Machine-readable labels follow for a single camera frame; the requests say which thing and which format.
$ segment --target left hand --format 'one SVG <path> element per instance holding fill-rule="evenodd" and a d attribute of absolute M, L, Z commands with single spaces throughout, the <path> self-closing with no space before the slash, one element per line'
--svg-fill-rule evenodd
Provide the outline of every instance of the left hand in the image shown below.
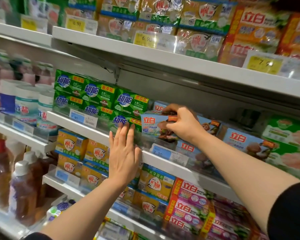
<path fill-rule="evenodd" d="M 129 129 L 129 123 L 124 126 L 120 123 L 114 138 L 112 131 L 109 133 L 109 179 L 124 186 L 136 177 L 142 154 L 141 149 L 133 145 L 134 129 L 134 124 Z"/>

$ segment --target hand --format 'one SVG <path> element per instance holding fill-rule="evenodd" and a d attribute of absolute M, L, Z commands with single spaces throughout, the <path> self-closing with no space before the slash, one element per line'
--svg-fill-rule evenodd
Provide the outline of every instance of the hand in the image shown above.
<path fill-rule="evenodd" d="M 141 149 L 133 146 L 134 129 L 134 124 L 129 129 L 129 123 L 124 126 L 120 123 L 114 138 L 112 131 L 109 133 L 109 179 L 116 180 L 123 187 L 136 177 L 141 158 Z"/>
<path fill-rule="evenodd" d="M 166 123 L 164 125 L 166 127 L 165 129 L 173 131 L 181 139 L 198 146 L 197 144 L 200 140 L 200 135 L 207 132 L 202 125 L 200 125 L 195 112 L 178 104 L 169 104 L 164 108 L 162 113 L 168 111 L 177 112 L 178 118 L 175 123 Z"/>

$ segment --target black sleeve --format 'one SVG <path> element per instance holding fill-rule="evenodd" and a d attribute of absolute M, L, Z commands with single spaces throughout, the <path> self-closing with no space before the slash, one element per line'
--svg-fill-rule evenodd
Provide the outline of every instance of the black sleeve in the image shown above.
<path fill-rule="evenodd" d="M 269 214 L 270 240 L 300 240 L 300 183 L 286 189 Z"/>
<path fill-rule="evenodd" d="M 52 240 L 50 237 L 40 232 L 31 233 L 24 240 Z"/>

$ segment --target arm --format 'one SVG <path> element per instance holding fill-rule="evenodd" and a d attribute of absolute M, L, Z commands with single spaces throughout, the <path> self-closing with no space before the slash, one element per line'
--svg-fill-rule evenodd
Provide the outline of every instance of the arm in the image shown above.
<path fill-rule="evenodd" d="M 178 113 L 178 120 L 166 124 L 167 129 L 207 155 L 261 229 L 267 232 L 269 214 L 277 198 L 300 180 L 210 135 L 187 108 L 170 104 L 164 111 L 170 110 Z"/>
<path fill-rule="evenodd" d="M 53 240 L 94 238 L 112 204 L 136 175 L 141 149 L 134 148 L 133 134 L 134 125 L 129 129 L 128 123 L 119 126 L 114 138 L 110 132 L 109 177 L 50 222 L 41 233 Z"/>

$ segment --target supermarket shelf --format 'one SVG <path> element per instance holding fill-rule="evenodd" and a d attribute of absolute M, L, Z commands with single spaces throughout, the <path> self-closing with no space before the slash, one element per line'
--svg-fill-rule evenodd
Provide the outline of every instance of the supermarket shelf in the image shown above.
<path fill-rule="evenodd" d="M 79 201 L 81 198 L 85 196 L 81 191 L 69 186 L 65 182 L 47 174 L 43 176 L 43 183 L 50 185 L 51 187 L 59 190 L 60 192 L 68 195 L 69 198 L 74 199 L 75 201 Z M 136 231 L 149 239 L 170 239 L 155 230 L 152 230 L 141 223 L 125 216 L 117 212 L 116 210 L 110 209 L 107 213 L 107 217 L 111 218 L 112 220 L 119 222 L 120 224 L 124 225 L 126 228 Z"/>
<path fill-rule="evenodd" d="M 19 240 L 29 233 L 29 230 L 6 212 L 0 210 L 0 233 L 11 240 Z"/>
<path fill-rule="evenodd" d="M 0 23 L 0 34 L 43 46 L 51 46 L 52 36 L 46 33 Z"/>
<path fill-rule="evenodd" d="M 64 128 L 72 130 L 75 133 L 78 133 L 89 139 L 92 139 L 106 146 L 109 146 L 109 136 L 105 133 L 102 133 L 88 126 L 77 123 L 69 118 L 63 117 L 53 112 L 48 112 L 47 119 Z M 220 181 L 214 180 L 200 173 L 193 172 L 181 165 L 165 160 L 145 150 L 142 151 L 142 161 L 146 164 L 152 165 L 160 170 L 170 173 L 176 177 L 180 177 L 195 185 L 199 185 L 206 190 L 209 190 L 213 193 L 226 197 L 229 200 L 242 204 L 242 202 L 237 197 L 236 193 L 232 190 L 232 188 Z"/>
<path fill-rule="evenodd" d="M 300 81 L 53 27 L 54 39 L 300 98 Z"/>
<path fill-rule="evenodd" d="M 13 139 L 16 139 L 17 141 L 20 141 L 25 145 L 35 148 L 42 153 L 50 152 L 56 147 L 56 142 L 45 143 L 16 129 L 13 129 L 12 127 L 4 125 L 3 123 L 0 123 L 0 133 L 5 136 L 12 137 Z"/>

